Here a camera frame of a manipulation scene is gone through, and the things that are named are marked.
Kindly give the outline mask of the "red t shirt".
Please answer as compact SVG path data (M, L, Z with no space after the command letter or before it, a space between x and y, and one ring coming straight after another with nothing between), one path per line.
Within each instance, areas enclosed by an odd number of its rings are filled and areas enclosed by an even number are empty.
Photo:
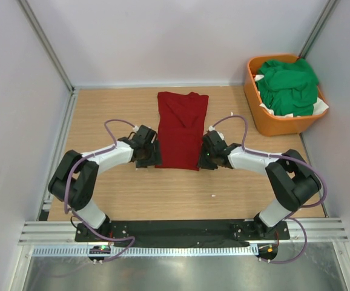
M157 94L160 168L199 170L208 100L209 96L195 92Z

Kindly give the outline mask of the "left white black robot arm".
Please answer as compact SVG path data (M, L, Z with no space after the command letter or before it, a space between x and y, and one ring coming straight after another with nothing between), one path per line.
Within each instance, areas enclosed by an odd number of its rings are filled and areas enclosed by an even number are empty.
M110 234L111 220L93 198L97 176L130 162L137 169L161 165L156 131L141 125L128 137L115 139L104 148L86 153L67 151L48 183L48 192L82 221L94 241L104 242Z

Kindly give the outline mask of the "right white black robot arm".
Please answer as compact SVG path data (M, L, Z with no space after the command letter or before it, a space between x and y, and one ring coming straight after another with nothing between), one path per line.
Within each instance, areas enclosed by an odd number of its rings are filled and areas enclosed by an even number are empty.
M268 177L275 198L253 220L254 233L262 240L270 239L276 233L277 225L301 209L323 186L318 174L298 151L267 153L248 149L242 144L228 145L216 130L202 136L199 167L247 170Z

